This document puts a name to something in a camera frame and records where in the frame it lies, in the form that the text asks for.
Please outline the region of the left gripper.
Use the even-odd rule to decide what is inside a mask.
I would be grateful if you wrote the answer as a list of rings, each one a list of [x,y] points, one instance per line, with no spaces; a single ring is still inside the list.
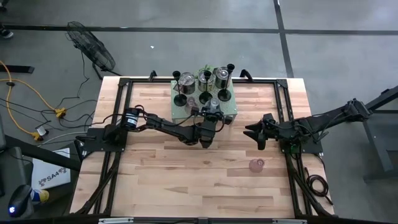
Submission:
[[[201,115],[200,109],[193,106],[192,107],[192,115],[193,116]],[[224,124],[230,125],[232,122],[233,122],[232,117],[230,117],[230,116],[224,117]],[[224,128],[224,124],[221,123],[221,125],[218,126],[217,123],[213,123],[210,121],[201,122],[199,124],[201,138],[208,138],[208,139],[214,138],[215,134],[220,132]]]

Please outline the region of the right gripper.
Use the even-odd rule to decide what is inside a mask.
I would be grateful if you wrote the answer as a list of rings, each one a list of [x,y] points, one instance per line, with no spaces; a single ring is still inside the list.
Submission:
[[[264,124],[262,121],[259,121],[254,124],[249,124],[245,126],[246,129],[251,131],[262,131],[259,132],[244,132],[244,134],[253,139],[257,143],[258,150],[264,150],[266,147],[266,141],[268,139],[275,139],[278,141],[280,139],[280,128],[277,124],[274,123],[266,123]]]

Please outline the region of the pink ribbed glass candle holder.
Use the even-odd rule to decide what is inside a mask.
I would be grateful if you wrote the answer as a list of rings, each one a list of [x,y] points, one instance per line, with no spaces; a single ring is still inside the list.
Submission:
[[[249,162],[249,170],[253,173],[261,173],[265,165],[263,159],[252,159]]]
[[[186,112],[188,115],[191,115],[192,108],[197,108],[197,107],[198,107],[198,105],[197,105],[197,103],[196,103],[195,98],[194,98],[193,96],[189,96],[189,97],[187,98],[187,103],[186,103],[186,105],[185,105],[185,112]]]

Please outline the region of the silver tin candle with tag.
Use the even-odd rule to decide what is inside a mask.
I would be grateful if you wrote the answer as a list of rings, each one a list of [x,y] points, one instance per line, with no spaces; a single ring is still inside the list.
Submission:
[[[208,80],[206,80],[205,74],[210,74],[210,77]],[[215,80],[215,77],[212,72],[210,72],[209,70],[202,70],[198,74],[198,89],[200,91],[206,91],[206,90],[212,91],[213,87],[214,87],[214,80]]]
[[[229,85],[229,73],[227,67],[216,67],[213,70],[215,75],[215,85],[219,89],[225,88]]]
[[[195,92],[195,76],[190,72],[182,73],[178,85],[181,93],[184,95],[191,95]]]

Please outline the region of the green perforated metal shelf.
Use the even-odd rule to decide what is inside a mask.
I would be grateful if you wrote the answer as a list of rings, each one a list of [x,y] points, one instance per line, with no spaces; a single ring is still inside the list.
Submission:
[[[185,112],[185,106],[176,106],[174,103],[174,97],[178,95],[178,90],[176,86],[176,81],[171,81],[171,113],[172,113],[172,121],[174,123],[180,122],[183,119],[187,118],[189,115]],[[212,91],[209,91],[213,98],[218,99],[219,88],[213,87]],[[236,106],[236,98],[234,96],[234,85],[232,83],[229,84],[228,90],[231,92],[231,99],[229,101],[220,101],[220,110],[223,112],[225,116],[230,116],[233,118],[233,121],[237,117],[238,108]],[[198,89],[198,80],[195,80],[195,92],[191,95],[185,95],[187,98],[189,96],[193,96],[198,105],[197,108],[200,110],[204,107],[204,104],[200,103],[199,96],[201,91]]]

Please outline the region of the green potted plant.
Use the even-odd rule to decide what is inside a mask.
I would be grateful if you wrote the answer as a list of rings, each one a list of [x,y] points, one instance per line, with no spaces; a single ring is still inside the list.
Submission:
[[[199,69],[195,72],[195,75],[198,75],[200,72],[204,72],[205,70],[209,70],[210,72],[213,72],[214,69],[215,69],[215,66],[206,64],[206,65],[203,66],[202,68],[199,68]]]

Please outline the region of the black floor fan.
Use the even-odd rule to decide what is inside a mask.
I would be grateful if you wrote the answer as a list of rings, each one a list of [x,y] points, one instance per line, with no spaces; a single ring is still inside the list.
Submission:
[[[91,61],[92,67],[100,80],[103,79],[103,76],[99,73],[99,70],[121,77],[121,74],[114,71],[116,62],[104,46],[104,43],[82,23],[77,21],[68,22],[67,35],[73,42],[74,47]]]

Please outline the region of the white printed cardboard box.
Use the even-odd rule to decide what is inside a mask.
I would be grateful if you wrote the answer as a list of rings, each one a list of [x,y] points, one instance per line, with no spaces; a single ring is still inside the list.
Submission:
[[[31,186],[33,189],[45,190],[71,182],[70,169],[33,159]]]

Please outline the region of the yellow and blue object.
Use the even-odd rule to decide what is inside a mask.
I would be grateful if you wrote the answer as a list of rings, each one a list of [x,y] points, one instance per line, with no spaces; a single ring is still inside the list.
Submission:
[[[31,201],[34,205],[47,203],[49,200],[49,192],[47,190],[32,189],[30,193]]]

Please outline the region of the black flat floor bar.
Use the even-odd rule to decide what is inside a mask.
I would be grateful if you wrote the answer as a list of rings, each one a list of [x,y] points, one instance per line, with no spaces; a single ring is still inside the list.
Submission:
[[[22,66],[22,65],[6,65],[3,66],[0,64],[0,72],[7,72],[6,68],[10,73],[33,73],[35,68],[31,66]]]

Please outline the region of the black computer mouse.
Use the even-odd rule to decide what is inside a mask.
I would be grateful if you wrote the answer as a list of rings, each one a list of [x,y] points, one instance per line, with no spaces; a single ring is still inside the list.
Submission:
[[[20,217],[26,211],[31,191],[32,187],[29,185],[20,185],[15,189],[8,203],[7,211],[10,217]]]

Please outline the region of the person's shoe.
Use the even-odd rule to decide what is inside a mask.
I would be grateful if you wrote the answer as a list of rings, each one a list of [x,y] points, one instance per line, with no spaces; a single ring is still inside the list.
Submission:
[[[10,30],[4,28],[3,26],[0,27],[0,37],[3,39],[10,39],[14,36],[14,33]]]

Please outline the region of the silver aluminium bracket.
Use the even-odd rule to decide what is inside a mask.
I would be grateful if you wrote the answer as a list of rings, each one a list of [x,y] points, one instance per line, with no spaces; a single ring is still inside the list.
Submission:
[[[98,224],[134,224],[133,217],[101,218]]]
[[[272,219],[272,224],[308,224],[306,220],[299,219]]]

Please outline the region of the black metal stand frame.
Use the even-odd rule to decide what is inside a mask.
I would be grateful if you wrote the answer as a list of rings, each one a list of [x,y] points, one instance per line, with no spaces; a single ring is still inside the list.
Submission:
[[[398,167],[394,167],[389,152],[398,152],[398,110],[380,110],[380,107],[398,100],[398,85],[384,90],[366,104],[376,116],[363,123],[371,147],[377,152],[382,170],[365,175],[365,182],[398,179]]]

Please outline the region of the black desk frame bar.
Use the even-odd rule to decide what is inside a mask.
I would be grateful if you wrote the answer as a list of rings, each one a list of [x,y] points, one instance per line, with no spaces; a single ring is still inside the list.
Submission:
[[[7,135],[0,137],[0,149],[12,147],[19,147],[21,153],[25,156],[40,159],[50,164],[65,167],[67,169],[75,171],[80,171],[81,168],[81,162],[79,162],[78,160],[73,160],[71,158],[65,157],[52,151],[48,151],[46,149],[39,148],[37,146]]]

